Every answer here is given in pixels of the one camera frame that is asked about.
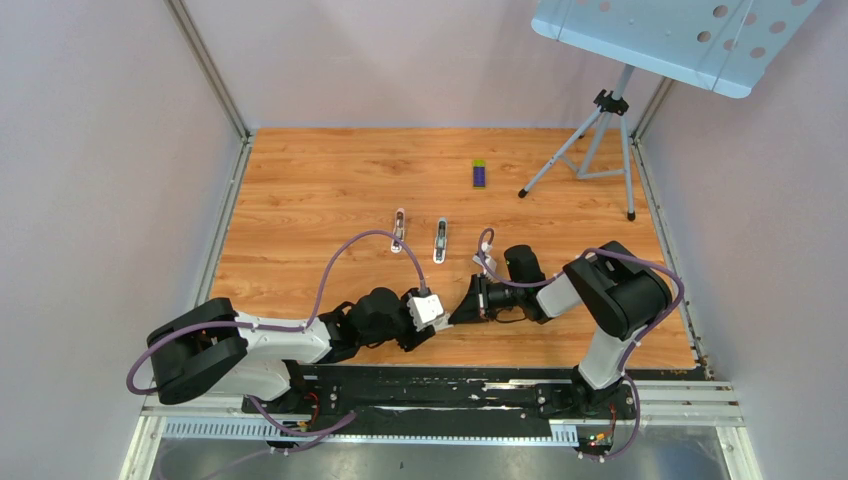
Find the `white staple box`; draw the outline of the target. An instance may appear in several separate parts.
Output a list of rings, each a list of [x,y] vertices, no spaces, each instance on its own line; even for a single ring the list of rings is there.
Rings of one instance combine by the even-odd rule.
[[[433,328],[436,332],[439,332],[439,331],[442,331],[442,330],[445,330],[445,329],[448,329],[448,328],[452,328],[452,327],[453,327],[453,325],[449,322],[448,318],[441,318],[441,319],[436,320],[433,323]]]

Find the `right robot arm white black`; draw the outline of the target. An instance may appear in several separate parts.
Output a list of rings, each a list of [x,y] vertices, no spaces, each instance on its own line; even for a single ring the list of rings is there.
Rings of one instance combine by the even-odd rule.
[[[528,245],[506,249],[504,259],[509,278],[501,279],[490,267],[472,276],[449,324],[494,321],[513,308],[543,324],[585,306],[596,329],[570,393],[575,411],[589,418],[609,407],[609,388],[620,383],[637,343],[676,308],[684,292],[671,270],[633,256],[617,241],[586,250],[553,277],[542,272]]]

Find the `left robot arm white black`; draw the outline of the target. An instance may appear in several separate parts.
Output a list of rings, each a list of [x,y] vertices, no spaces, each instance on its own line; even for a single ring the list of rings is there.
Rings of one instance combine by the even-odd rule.
[[[339,363],[390,341],[411,351],[446,328],[449,317],[438,295],[415,289],[397,296],[378,287],[311,321],[248,315],[215,298],[149,334],[154,392],[165,405],[205,394],[247,395],[293,413],[307,390],[296,365]]]

